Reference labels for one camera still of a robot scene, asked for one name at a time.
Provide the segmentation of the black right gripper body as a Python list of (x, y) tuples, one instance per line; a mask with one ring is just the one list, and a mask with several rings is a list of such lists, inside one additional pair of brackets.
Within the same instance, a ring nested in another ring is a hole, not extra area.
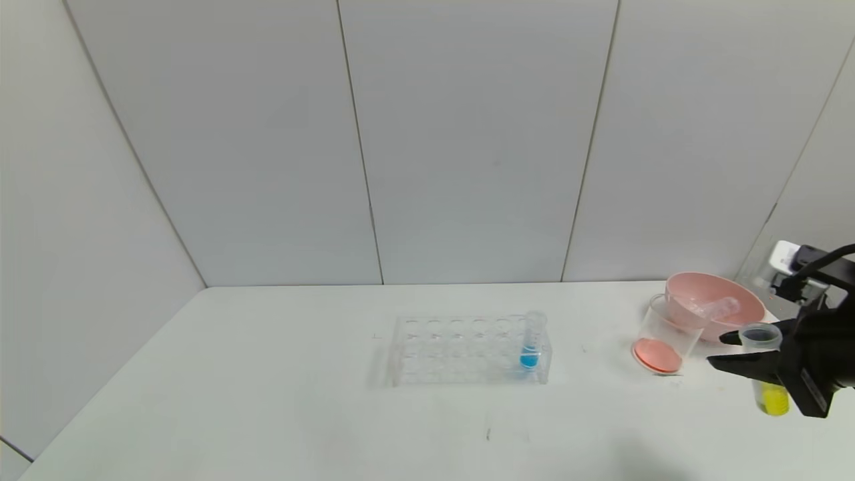
[(824, 309), (794, 319), (780, 347), (778, 378), (800, 413), (827, 418), (837, 391), (853, 387), (853, 312)]

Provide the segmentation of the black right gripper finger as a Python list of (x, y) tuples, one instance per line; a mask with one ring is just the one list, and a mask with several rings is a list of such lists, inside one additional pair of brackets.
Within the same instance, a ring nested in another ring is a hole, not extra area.
[(796, 327), (796, 319), (785, 319), (773, 323), (752, 323), (737, 331), (729, 331), (719, 341), (732, 346), (779, 346), (783, 339)]
[(707, 358), (709, 365), (718, 371), (772, 385), (783, 385), (778, 375), (780, 360), (779, 351), (720, 354)]

